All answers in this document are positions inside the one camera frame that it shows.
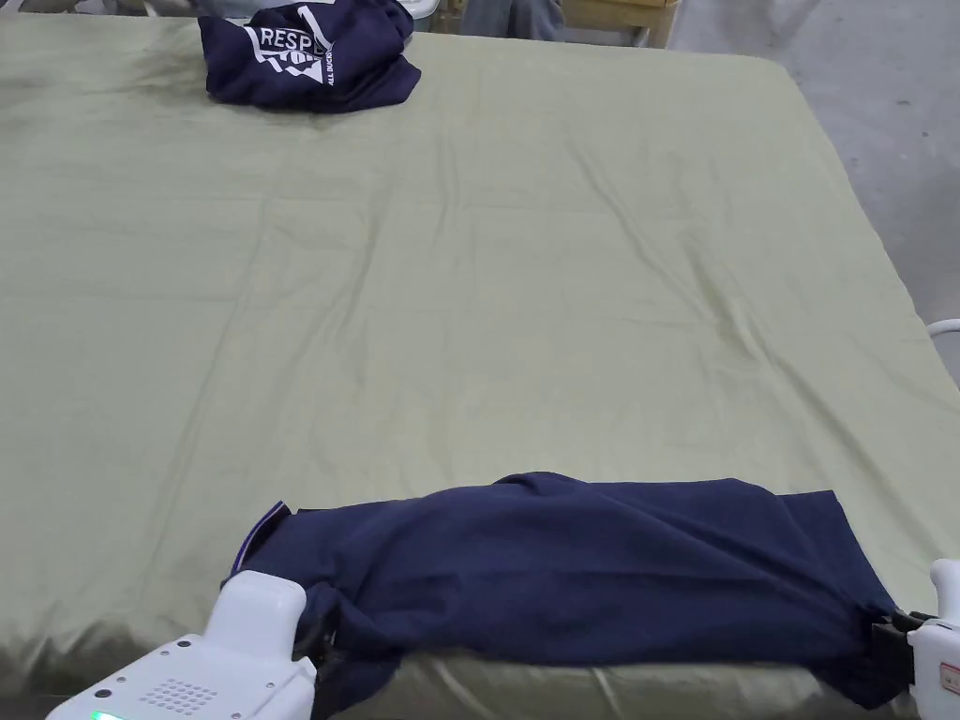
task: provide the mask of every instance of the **navy blue shirt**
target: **navy blue shirt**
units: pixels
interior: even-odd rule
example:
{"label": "navy blue shirt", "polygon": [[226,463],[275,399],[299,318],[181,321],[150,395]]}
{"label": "navy blue shirt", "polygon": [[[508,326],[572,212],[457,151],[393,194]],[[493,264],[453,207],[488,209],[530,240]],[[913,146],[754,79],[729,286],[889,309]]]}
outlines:
{"label": "navy blue shirt", "polygon": [[371,696],[405,653],[446,648],[559,666],[804,665],[868,708],[905,689],[870,661],[870,625],[894,603],[832,492],[532,472],[272,513],[234,571],[306,589],[301,633],[325,623],[343,659],[319,688],[332,710]]}
{"label": "navy blue shirt", "polygon": [[348,112],[402,103],[420,79],[403,57],[413,18],[396,0],[324,0],[200,17],[206,91],[260,108]]}

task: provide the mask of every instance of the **gray floor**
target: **gray floor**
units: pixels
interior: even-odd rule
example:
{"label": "gray floor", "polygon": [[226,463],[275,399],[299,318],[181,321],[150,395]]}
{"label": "gray floor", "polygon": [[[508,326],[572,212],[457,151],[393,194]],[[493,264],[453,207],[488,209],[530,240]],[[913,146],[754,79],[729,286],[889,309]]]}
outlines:
{"label": "gray floor", "polygon": [[[783,65],[918,314],[960,317],[960,2],[684,0],[671,47]],[[960,382],[960,337],[937,347]]]}

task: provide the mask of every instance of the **speaker grille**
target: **speaker grille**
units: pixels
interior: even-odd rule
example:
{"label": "speaker grille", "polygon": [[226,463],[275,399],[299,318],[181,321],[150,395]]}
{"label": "speaker grille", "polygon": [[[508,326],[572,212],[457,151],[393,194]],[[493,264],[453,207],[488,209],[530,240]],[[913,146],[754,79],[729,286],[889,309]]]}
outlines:
{"label": "speaker grille", "polygon": [[168,678],[139,698],[141,703],[181,715],[192,715],[217,696],[216,690],[203,685]]}

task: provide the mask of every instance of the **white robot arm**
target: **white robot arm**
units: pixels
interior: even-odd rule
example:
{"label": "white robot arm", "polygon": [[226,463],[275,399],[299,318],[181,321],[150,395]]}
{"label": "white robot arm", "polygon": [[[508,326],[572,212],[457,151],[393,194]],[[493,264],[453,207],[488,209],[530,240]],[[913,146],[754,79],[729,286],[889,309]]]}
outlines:
{"label": "white robot arm", "polygon": [[910,688],[922,720],[960,718],[960,561],[938,560],[930,570],[939,617],[907,634],[913,647]]}
{"label": "white robot arm", "polygon": [[[922,720],[960,718],[960,561],[930,571],[939,617],[906,634]],[[309,720],[317,671],[293,662],[303,588],[245,570],[201,636],[187,635],[55,708],[47,720]]]}
{"label": "white robot arm", "polygon": [[186,635],[54,708],[47,720],[309,720],[317,671],[291,661],[306,605],[296,583],[244,571],[203,635]]}

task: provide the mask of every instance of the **bed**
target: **bed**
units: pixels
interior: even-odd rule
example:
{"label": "bed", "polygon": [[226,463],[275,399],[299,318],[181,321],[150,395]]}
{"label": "bed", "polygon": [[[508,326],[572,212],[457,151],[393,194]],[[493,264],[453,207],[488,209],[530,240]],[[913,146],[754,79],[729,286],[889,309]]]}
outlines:
{"label": "bed", "polygon": [[[211,102],[190,20],[0,22],[0,694],[200,630],[278,499],[528,469],[832,488],[897,601],[934,610],[960,396],[785,72],[407,54],[406,104],[309,117]],[[348,716],[720,710],[862,714],[796,668],[451,654]]]}

